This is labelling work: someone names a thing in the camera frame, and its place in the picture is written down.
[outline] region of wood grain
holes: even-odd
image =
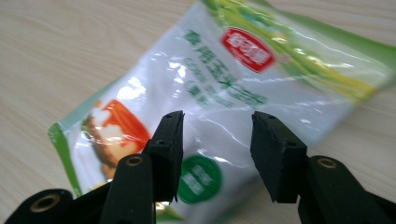
[[[396,46],[394,0],[271,0]],[[27,197],[71,189],[49,126],[123,75],[191,1],[0,1],[0,222]],[[396,202],[396,89],[382,91],[311,154],[344,162],[368,190]],[[227,223],[298,223],[294,204],[265,190]]]

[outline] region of food package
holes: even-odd
[[[49,137],[77,196],[111,181],[161,117],[183,110],[178,203],[157,221],[211,223],[255,192],[251,115],[280,118],[308,147],[394,84],[396,49],[263,1],[196,1],[123,77],[55,123]]]

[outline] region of red logo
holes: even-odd
[[[270,48],[247,31],[229,28],[221,42],[236,60],[256,73],[275,62]]]

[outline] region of green circle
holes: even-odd
[[[181,164],[177,194],[184,203],[207,201],[219,192],[221,181],[221,170],[213,160],[191,156]]]

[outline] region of brand logo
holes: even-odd
[[[256,73],[260,73],[276,60],[269,47],[260,39],[239,28],[229,28],[221,42],[236,60]]]

